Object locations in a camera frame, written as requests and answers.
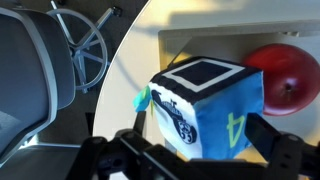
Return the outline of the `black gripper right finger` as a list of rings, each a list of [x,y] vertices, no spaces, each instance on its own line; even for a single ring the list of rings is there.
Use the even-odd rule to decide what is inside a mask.
[[[320,180],[319,146],[307,144],[297,135],[279,132],[256,113],[247,115],[245,135],[268,162],[264,180],[298,180],[300,175]]]

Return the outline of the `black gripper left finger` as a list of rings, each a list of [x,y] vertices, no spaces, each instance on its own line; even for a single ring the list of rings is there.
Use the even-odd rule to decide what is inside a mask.
[[[119,172],[129,180],[182,179],[186,163],[143,137],[145,121],[146,112],[140,111],[133,127],[119,130],[111,141],[101,136],[86,139],[66,180],[110,180]]]

